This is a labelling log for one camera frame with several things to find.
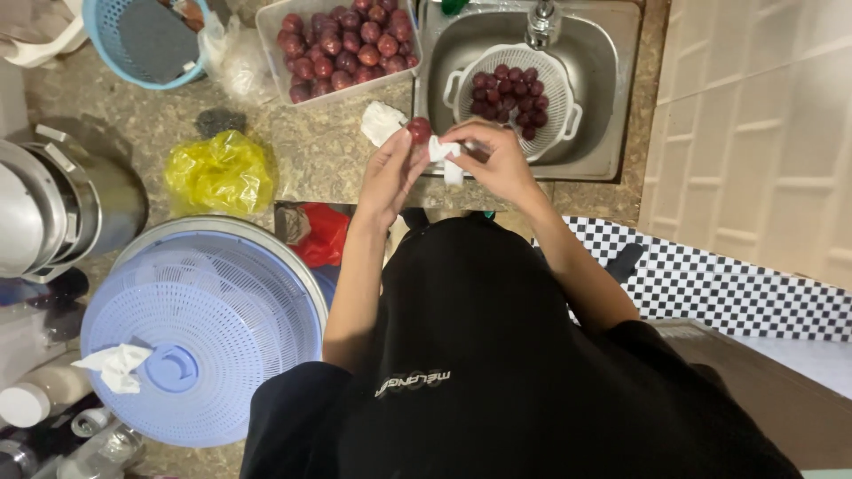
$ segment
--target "black and white checkered tile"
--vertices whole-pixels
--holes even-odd
[[[691,318],[725,334],[849,342],[852,294],[807,278],[638,233],[616,223],[564,216],[606,266],[625,245],[645,254],[622,287],[642,318]]]

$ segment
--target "granite countertop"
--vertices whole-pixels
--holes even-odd
[[[228,0],[244,23],[272,0]],[[669,0],[647,0],[636,62],[636,78],[625,140],[625,161],[617,183],[540,182],[564,215],[603,217],[635,226],[648,152],[653,107],[662,56]],[[360,133],[360,117],[372,100],[385,101],[410,114],[412,84],[382,89],[326,107],[294,109],[278,101],[261,107],[234,105],[209,80],[179,89],[146,90],[110,72],[87,44],[64,57],[53,70],[26,72],[26,99],[32,124],[42,123],[76,136],[92,153],[129,161],[141,177],[150,205],[147,225],[170,217],[164,189],[164,159],[178,142],[197,139],[193,122],[212,107],[229,107],[246,114],[247,135],[265,143],[278,171],[276,199],[356,203],[363,165],[374,146]],[[510,210],[475,181],[447,186],[439,177],[417,181],[409,205],[454,210]],[[273,230],[273,207],[249,219]],[[101,283],[117,252],[86,258],[78,264],[92,283]],[[236,477],[243,443],[192,449],[154,441],[136,471],[183,479]]]

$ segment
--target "kitchen sink basin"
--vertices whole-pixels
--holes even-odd
[[[415,116],[429,118],[438,134],[452,126],[452,109],[442,100],[450,73],[463,70],[494,45],[524,43],[527,12],[534,6],[480,0],[447,18],[440,1],[425,0],[420,8],[423,60],[415,84]],[[532,173],[542,179],[610,181],[623,149],[641,14],[634,3],[615,1],[567,1],[559,3],[559,12],[561,34],[545,53],[567,69],[583,117],[577,136],[533,162]],[[427,170],[441,172],[440,167]]]

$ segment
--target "blue mesh food cover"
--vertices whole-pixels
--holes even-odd
[[[319,313],[281,258],[239,236],[173,234],[114,269],[86,310],[83,355],[153,349],[139,394],[89,376],[115,415],[154,440],[212,447],[244,439],[263,381],[320,358]]]

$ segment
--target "white tissue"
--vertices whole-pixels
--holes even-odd
[[[462,154],[462,146],[454,141],[441,143],[437,135],[429,138],[429,161],[444,165],[444,183],[460,185],[464,180],[464,170],[450,161]]]
[[[394,107],[389,107],[380,101],[367,105],[361,117],[361,133],[372,141],[373,145],[381,147],[391,135],[402,128],[402,123],[408,121],[406,115]]]
[[[101,372],[101,380],[116,394],[139,393],[139,377],[130,372],[139,367],[153,351],[131,344],[103,349],[74,361],[72,366]]]

